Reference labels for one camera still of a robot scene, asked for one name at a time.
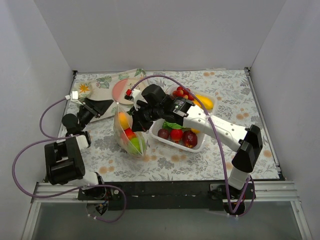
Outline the red yellow apple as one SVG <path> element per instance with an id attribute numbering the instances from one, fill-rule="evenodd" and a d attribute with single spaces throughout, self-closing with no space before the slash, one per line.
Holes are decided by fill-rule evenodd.
<path id="1" fill-rule="evenodd" d="M 137 137 L 137 135 L 132 131 L 131 128 L 127 128 L 124 130 L 125 136 L 130 141 L 131 139 L 134 139 Z"/>

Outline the green apple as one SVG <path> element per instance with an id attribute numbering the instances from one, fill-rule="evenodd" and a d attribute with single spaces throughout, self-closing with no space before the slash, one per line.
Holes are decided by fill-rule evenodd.
<path id="1" fill-rule="evenodd" d="M 146 150 L 146 145 L 144 141 L 141 143 L 138 137 L 134 137 L 130 140 L 128 149 L 130 154 L 140 155 Z"/>

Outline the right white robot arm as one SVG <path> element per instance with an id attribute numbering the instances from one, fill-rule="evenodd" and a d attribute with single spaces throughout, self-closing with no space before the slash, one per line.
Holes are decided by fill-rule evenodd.
<path id="1" fill-rule="evenodd" d="M 146 132 L 156 122 L 165 120 L 196 129 L 228 146 L 235 152 L 235 156 L 226 192 L 232 199 L 243 195 L 246 181 L 253 172 L 263 148 L 261 129 L 258 126 L 244 127 L 225 121 L 209 114 L 189 99 L 166 94 L 155 84 L 147 86 L 142 91 L 129 89 L 126 91 L 125 99 L 133 102 L 130 109 L 133 132 Z"/>

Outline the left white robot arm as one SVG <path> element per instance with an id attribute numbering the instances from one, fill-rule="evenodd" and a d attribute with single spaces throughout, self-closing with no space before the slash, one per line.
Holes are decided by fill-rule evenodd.
<path id="1" fill-rule="evenodd" d="M 65 139 L 44 146 L 46 176 L 52 185 L 73 184 L 81 187 L 83 194 L 95 200 L 107 197 L 107 188 L 97 172 L 88 171 L 82 157 L 82 150 L 91 146 L 91 136 L 84 128 L 93 118 L 105 114 L 114 101 L 85 98 L 77 114 L 63 116 L 66 128 Z"/>

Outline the clear dotted zip bag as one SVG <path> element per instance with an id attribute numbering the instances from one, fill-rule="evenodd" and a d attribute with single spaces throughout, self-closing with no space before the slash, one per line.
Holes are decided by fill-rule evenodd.
<path id="1" fill-rule="evenodd" d="M 114 138 L 128 154 L 137 158 L 142 157 L 146 152 L 146 141 L 140 132 L 133 132 L 132 126 L 132 116 L 117 103 L 113 120 Z"/>

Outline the pink peach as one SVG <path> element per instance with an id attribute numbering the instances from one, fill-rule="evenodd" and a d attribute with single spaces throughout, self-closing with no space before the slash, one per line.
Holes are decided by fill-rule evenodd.
<path id="1" fill-rule="evenodd" d="M 127 130 L 132 126 L 132 118 L 127 112 L 119 112 L 118 121 L 123 130 Z"/>

